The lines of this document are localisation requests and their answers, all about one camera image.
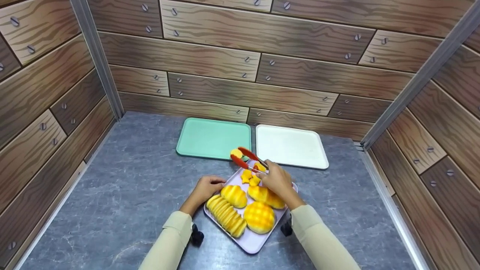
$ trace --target wood-pattern wall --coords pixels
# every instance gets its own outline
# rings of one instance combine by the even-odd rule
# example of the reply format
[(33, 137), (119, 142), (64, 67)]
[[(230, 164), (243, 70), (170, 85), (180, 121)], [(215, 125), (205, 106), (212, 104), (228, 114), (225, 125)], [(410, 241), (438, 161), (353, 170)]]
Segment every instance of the wood-pattern wall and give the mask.
[(360, 141), (474, 0), (88, 1), (126, 110)]
[(479, 33), (370, 151), (432, 269), (480, 269)]
[(0, 0), (0, 269), (8, 270), (114, 123), (70, 2), (11, 2)]

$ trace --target tongs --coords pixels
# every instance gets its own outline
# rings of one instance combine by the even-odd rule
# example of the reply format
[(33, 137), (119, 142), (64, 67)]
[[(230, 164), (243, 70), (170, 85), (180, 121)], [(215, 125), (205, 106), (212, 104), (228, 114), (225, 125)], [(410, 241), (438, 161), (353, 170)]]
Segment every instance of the tongs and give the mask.
[[(265, 163), (265, 161), (261, 160), (258, 158), (257, 155), (253, 154), (250, 150), (248, 150), (247, 148), (245, 147), (238, 147), (238, 150), (240, 150), (240, 152), (244, 155), (244, 156), (247, 156), (248, 158), (250, 158), (251, 160), (256, 160), (258, 161), (260, 164), (262, 164), (267, 170), (268, 170), (268, 165)], [(252, 172), (261, 172), (261, 173), (265, 173), (265, 172), (262, 172), (260, 170), (257, 170), (257, 169), (254, 169), (250, 166), (248, 166), (248, 164), (246, 162), (244, 162), (242, 159), (238, 158), (237, 156), (235, 155), (230, 155), (230, 158), (233, 160), (233, 162), (235, 162), (237, 165), (239, 165), (240, 167), (246, 169), (246, 170), (250, 170)]]

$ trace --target sleeve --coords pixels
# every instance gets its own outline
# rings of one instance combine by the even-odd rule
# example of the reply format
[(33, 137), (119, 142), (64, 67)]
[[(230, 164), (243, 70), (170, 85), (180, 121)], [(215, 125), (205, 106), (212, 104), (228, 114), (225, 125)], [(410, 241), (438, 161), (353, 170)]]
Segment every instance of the sleeve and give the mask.
[(192, 234), (192, 217), (175, 211), (163, 225), (139, 270), (176, 270)]
[(324, 224), (315, 209), (302, 205), (291, 211), (292, 229), (315, 268), (360, 270), (353, 257)]

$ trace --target mint green tray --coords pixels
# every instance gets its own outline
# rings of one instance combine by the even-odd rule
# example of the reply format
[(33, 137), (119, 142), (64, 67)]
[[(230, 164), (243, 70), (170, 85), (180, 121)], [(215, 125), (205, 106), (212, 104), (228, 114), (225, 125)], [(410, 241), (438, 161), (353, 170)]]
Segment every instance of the mint green tray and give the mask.
[(251, 134), (247, 124), (190, 117), (183, 123), (177, 153), (229, 160), (230, 151), (239, 146), (252, 149)]

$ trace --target marble surface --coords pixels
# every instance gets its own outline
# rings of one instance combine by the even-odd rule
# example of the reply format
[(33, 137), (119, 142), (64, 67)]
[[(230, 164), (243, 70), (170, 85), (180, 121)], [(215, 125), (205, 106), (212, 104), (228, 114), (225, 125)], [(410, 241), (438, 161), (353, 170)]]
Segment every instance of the marble surface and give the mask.
[[(228, 178), (237, 169), (224, 160), (177, 155), (184, 120), (126, 113), (21, 269), (137, 269), (198, 178)], [(363, 270), (413, 270), (353, 142), (321, 138), (327, 170), (286, 167), (301, 196)], [(279, 227), (258, 254), (247, 255), (201, 209), (194, 222), (205, 239), (200, 248), (187, 247), (181, 270), (314, 269), (295, 236), (285, 237)]]

